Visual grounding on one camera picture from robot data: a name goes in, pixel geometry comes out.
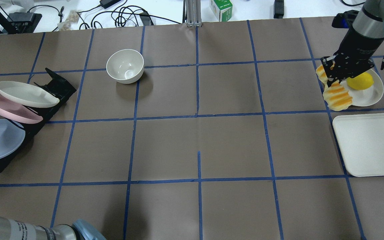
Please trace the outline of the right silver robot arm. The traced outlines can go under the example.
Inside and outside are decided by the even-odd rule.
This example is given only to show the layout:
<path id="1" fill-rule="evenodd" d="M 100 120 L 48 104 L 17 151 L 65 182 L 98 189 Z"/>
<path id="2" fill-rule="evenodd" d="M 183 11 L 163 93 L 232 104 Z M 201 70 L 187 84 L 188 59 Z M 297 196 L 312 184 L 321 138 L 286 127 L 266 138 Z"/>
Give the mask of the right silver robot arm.
<path id="1" fill-rule="evenodd" d="M 367 0 L 360 11 L 337 14 L 332 27 L 348 31 L 334 55 L 321 58 L 328 87 L 374 67 L 371 57 L 384 41 L 384 0 Z"/>

